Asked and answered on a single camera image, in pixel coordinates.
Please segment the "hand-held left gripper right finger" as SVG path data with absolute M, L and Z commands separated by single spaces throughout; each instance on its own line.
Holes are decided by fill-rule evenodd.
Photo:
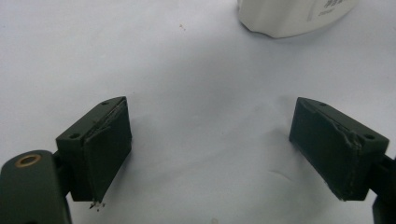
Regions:
M 343 201 L 362 201 L 372 166 L 382 161 L 389 140 L 337 109 L 299 97 L 289 140 Z

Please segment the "white bottle with blue pump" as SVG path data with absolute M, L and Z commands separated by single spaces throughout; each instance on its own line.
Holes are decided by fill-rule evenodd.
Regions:
M 283 38 L 301 35 L 345 16 L 360 0 L 237 0 L 249 31 Z

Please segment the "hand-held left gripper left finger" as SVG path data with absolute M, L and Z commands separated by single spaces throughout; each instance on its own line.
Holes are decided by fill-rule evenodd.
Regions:
M 132 150 L 127 99 L 105 100 L 56 138 L 61 160 L 72 170 L 77 202 L 101 202 Z

